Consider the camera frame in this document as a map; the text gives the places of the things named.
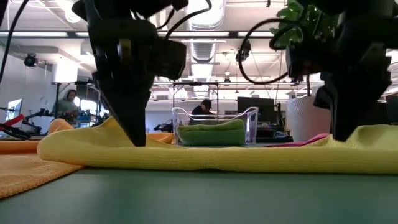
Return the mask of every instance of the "ceiling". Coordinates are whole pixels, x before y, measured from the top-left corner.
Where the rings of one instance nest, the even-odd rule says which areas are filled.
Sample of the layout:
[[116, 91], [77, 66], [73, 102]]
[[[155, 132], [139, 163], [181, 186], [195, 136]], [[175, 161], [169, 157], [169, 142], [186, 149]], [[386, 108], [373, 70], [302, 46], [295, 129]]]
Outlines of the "ceiling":
[[[24, 12], [18, 20], [16, 30], [20, 31], [74, 31], [85, 32], [86, 22], [70, 22], [65, 16], [64, 9], [60, 8], [57, 2], [64, 1], [71, 4], [71, 0], [30, 0]], [[20, 6], [21, 0], [9, 0], [9, 10], [1, 24], [1, 30], [8, 30], [9, 23], [12, 22], [17, 9]], [[247, 31], [256, 23], [271, 17], [275, 17], [277, 12], [283, 8], [283, 0], [272, 0], [271, 6], [266, 7], [266, 0], [226, 0], [226, 9], [223, 19], [223, 24], [219, 31]], [[165, 14], [158, 13], [151, 18], [152, 22], [160, 24], [160, 21], [167, 15], [169, 9]], [[170, 21], [171, 27], [185, 15], [185, 11], [180, 11], [174, 15]], [[260, 27], [258, 31], [268, 31], [270, 27], [275, 27], [277, 24], [269, 24], [268, 26]], [[186, 24], [180, 26], [177, 30], [188, 30]], [[241, 45], [242, 39], [218, 39], [220, 43], [217, 44], [215, 62], [211, 78], [211, 82], [222, 82], [226, 78], [226, 72], [229, 72], [232, 82], [246, 82], [241, 76], [241, 73], [236, 67], [235, 55], [236, 51]], [[281, 73], [286, 72], [286, 63], [283, 52], [275, 52], [268, 47], [269, 39], [249, 39], [251, 42], [252, 53], [244, 62], [244, 69], [246, 73], [257, 81], [270, 80], [278, 77]], [[90, 42], [88, 39], [30, 39], [30, 38], [13, 38], [12, 49], [15, 49], [16, 54], [23, 56], [27, 47], [37, 47], [37, 51], [44, 51], [44, 47], [58, 48], [58, 52], [43, 52], [37, 54], [41, 60], [46, 60], [48, 63], [57, 63], [60, 57], [69, 55], [80, 66], [80, 76], [90, 76], [90, 73], [95, 70], [95, 62], [92, 56]], [[190, 78], [191, 71], [191, 56], [187, 55], [187, 66], [183, 71], [182, 78]], [[320, 83], [317, 77], [312, 78], [315, 83]], [[250, 88], [250, 83], [241, 88]], [[286, 85], [281, 88], [292, 88]]]

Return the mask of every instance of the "green table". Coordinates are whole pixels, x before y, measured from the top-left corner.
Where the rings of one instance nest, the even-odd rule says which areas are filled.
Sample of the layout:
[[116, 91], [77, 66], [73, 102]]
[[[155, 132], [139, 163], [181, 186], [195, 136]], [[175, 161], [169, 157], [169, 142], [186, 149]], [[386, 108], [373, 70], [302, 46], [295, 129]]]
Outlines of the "green table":
[[84, 169], [0, 201], [1, 224], [398, 223], [398, 176]]

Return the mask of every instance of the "pink cloth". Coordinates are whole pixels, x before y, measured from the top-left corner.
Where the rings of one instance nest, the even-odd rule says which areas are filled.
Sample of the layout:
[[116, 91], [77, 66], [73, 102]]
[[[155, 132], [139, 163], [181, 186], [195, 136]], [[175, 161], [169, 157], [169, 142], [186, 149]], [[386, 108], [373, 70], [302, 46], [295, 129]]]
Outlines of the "pink cloth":
[[306, 142], [290, 142], [290, 143], [285, 143], [285, 144], [278, 144], [278, 145], [272, 145], [272, 146], [266, 146], [266, 147], [300, 147], [300, 146], [305, 146], [307, 144], [316, 142], [317, 140], [323, 139], [328, 137], [330, 134], [318, 134], [311, 138], [310, 140]]

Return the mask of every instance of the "transparent container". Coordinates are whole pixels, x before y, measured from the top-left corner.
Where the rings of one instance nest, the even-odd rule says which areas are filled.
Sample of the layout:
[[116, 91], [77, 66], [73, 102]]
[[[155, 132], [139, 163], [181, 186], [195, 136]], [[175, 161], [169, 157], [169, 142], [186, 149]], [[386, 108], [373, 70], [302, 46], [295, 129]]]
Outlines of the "transparent container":
[[238, 115], [192, 115], [173, 108], [173, 133], [179, 146], [245, 146], [256, 143], [259, 108]]

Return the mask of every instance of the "white planter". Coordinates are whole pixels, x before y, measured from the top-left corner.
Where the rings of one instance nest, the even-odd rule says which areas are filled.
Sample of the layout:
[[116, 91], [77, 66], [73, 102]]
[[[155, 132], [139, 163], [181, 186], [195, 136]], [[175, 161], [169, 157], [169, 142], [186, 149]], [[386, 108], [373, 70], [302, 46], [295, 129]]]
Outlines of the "white planter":
[[317, 134], [330, 132], [330, 111], [313, 105], [315, 97], [286, 102], [286, 125], [295, 142], [308, 141]]

